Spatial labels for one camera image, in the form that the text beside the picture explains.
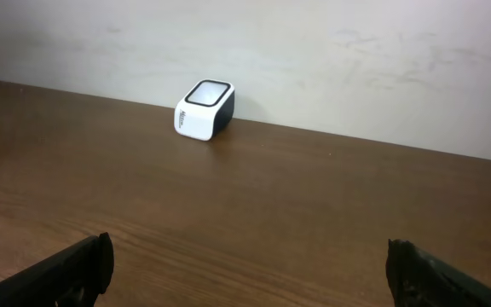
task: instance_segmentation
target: white cube-shaped device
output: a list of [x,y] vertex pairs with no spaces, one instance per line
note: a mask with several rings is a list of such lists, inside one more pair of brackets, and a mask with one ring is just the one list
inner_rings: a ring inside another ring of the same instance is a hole
[[234,86],[228,82],[202,80],[177,104],[176,131],[208,141],[227,126],[234,114]]

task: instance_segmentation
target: white wall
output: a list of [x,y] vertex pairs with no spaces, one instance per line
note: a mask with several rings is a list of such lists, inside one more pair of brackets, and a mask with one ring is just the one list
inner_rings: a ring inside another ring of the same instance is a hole
[[491,0],[0,0],[0,79],[491,159]]

